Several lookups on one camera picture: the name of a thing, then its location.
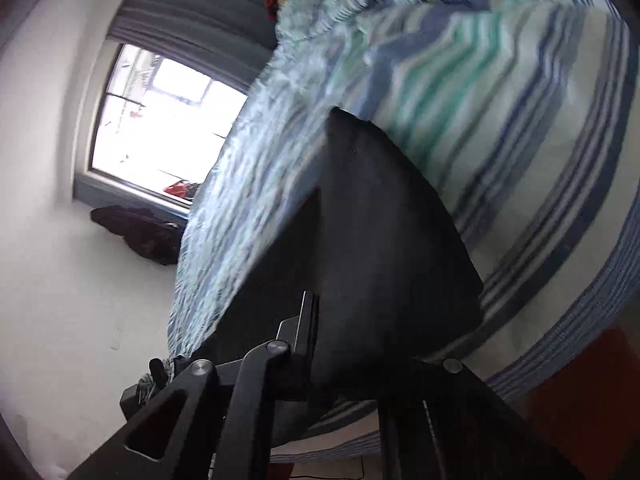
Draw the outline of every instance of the window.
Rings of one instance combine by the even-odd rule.
[[[126,44],[101,99],[87,171],[188,206],[245,100],[220,81]]]

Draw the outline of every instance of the white wall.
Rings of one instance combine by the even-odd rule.
[[[41,472],[122,425],[123,388],[167,354],[175,268],[70,200],[78,110],[120,2],[42,0],[0,57],[0,410]]]

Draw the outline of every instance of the red object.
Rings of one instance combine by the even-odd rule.
[[[170,195],[177,196],[178,198],[184,198],[187,196],[187,185],[183,180],[181,180],[180,182],[176,182],[175,184],[165,187],[163,191]]]
[[[269,20],[272,22],[278,21],[278,0],[264,0],[264,6],[267,9]]]
[[[640,359],[606,330],[531,393],[529,423],[587,480],[612,478],[640,438]]]
[[[289,480],[293,464],[269,464],[267,480]]]

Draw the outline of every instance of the window frame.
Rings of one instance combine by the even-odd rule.
[[[209,91],[209,89],[211,88],[211,85],[213,84],[213,82],[215,81],[215,79],[213,79],[212,77],[209,78],[209,83],[207,84],[207,87],[204,89],[204,91],[202,92],[202,96],[200,97],[199,101],[192,101],[190,99],[187,99],[186,97],[181,97],[179,95],[176,94],[172,94],[171,92],[167,92],[165,90],[161,90],[159,89],[156,85],[154,85],[154,81],[156,80],[156,75],[158,75],[158,72],[160,70],[160,67],[162,66],[162,62],[165,59],[169,59],[165,56],[159,56],[158,59],[158,63],[156,64],[156,66],[154,67],[152,73],[151,73],[151,77],[149,78],[149,83],[148,85],[150,87],[153,87],[154,92],[157,92],[159,94],[162,95],[166,95],[168,97],[171,97],[173,99],[176,99],[177,101],[180,101],[182,103],[185,103],[187,105],[190,106],[201,106],[202,102],[204,101],[204,98],[207,96],[207,92]]]
[[[105,40],[94,65],[79,117],[79,135],[74,161],[73,198],[92,207],[107,205],[144,207],[151,209],[156,216],[166,221],[184,222],[184,219],[189,215],[190,201],[167,193],[149,190],[92,167],[100,118],[107,96],[110,95],[108,89],[111,77],[124,46],[124,43]],[[162,60],[167,59],[162,55],[160,57]],[[149,81],[150,85],[153,84],[153,78],[160,65],[161,62],[154,68],[152,78]],[[206,96],[212,83],[213,78],[203,92],[202,99]]]

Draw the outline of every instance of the blue striped blanket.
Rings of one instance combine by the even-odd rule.
[[[610,323],[640,278],[640,114],[638,45],[609,0],[290,0],[278,19],[191,211],[172,356],[215,330],[315,185],[334,106],[420,169],[484,280],[483,325],[443,353],[510,398]],[[373,409],[343,406],[276,454],[327,449],[340,418],[375,440]]]

